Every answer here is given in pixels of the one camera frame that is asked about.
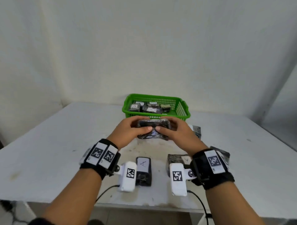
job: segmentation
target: table surface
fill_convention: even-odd
[[[230,170],[242,195],[262,217],[297,218],[297,153],[250,119],[191,111],[188,123],[201,126],[202,140],[230,152]],[[75,102],[0,150],[0,199],[51,202],[77,172],[78,162],[124,118],[121,106]],[[184,154],[172,141],[134,139],[121,151],[119,163],[151,157],[152,186],[121,193],[112,188],[98,206],[201,212],[189,194],[173,196],[165,162],[167,154]],[[106,177],[100,193],[117,184]],[[209,209],[202,187],[187,181]]]

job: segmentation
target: wrist-mounted device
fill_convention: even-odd
[[[226,181],[234,182],[229,171],[229,164],[219,151],[205,149],[193,155],[190,169],[184,169],[182,163],[170,164],[170,181],[173,195],[187,196],[186,180],[205,190],[213,188]]]
[[[102,180],[106,175],[119,175],[119,190],[131,192],[135,189],[137,165],[135,162],[126,162],[117,165],[121,154],[117,146],[107,139],[101,139],[89,148],[79,161],[80,169],[95,170]]]

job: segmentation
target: black wrist strap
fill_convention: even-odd
[[[213,188],[221,183],[231,181],[234,182],[233,175],[228,172],[225,163],[222,161],[221,157],[218,156],[221,164],[225,169],[225,173],[214,174],[211,166],[209,165],[208,159],[204,152],[211,151],[213,149],[205,149],[197,152],[193,155],[193,160],[190,163],[190,168],[194,172],[196,179],[192,180],[197,186],[202,185],[205,190]]]
[[[111,141],[107,140],[107,139],[101,139],[99,141],[100,143],[103,143],[105,145],[112,145],[113,147],[117,148],[118,147],[112,143]],[[92,150],[90,150],[90,152],[88,153],[88,155],[86,156],[86,159],[90,156],[90,154],[92,153]],[[107,174],[112,174],[114,171],[113,171],[113,168],[114,166],[118,163],[119,161],[119,158],[120,158],[121,154],[118,152],[112,162],[112,164],[110,165],[110,167],[108,169],[105,169],[104,167],[100,166],[100,165],[93,165],[91,163],[88,163],[88,162],[84,162],[83,164],[81,164],[80,166],[80,169],[93,169],[95,170],[99,176],[101,177],[101,179],[103,180],[104,177],[107,175]]]

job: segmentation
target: green plastic basket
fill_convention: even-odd
[[[129,112],[129,107],[134,101],[142,102],[157,102],[159,105],[170,105],[170,112],[164,114],[155,114],[155,113],[145,113],[145,112]],[[177,97],[167,97],[167,96],[158,96],[158,95],[146,95],[146,94],[130,94],[127,96],[124,106],[122,108],[123,113],[126,114],[126,117],[141,115],[148,116],[150,118],[160,118],[161,116],[175,116],[182,120],[190,118],[191,114],[189,113],[189,107],[185,101]]]

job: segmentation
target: wrist strap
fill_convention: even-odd
[[[218,154],[217,157],[220,160],[221,165],[225,169],[225,172],[218,174],[213,173],[209,161],[205,155],[205,152],[211,150],[213,149],[208,148],[200,152],[197,152],[193,155],[193,160],[190,163],[191,170],[194,172],[195,176],[197,176],[197,178],[192,180],[192,182],[197,186],[202,185],[205,190],[213,188],[226,181],[234,182],[233,175],[230,172],[228,172],[225,163]]]
[[[107,174],[112,175],[112,173],[114,172],[115,166],[121,156],[121,154],[117,152],[117,150],[118,147],[114,143],[107,139],[101,139],[84,154],[81,160],[80,169],[93,169],[100,175],[103,180]]]

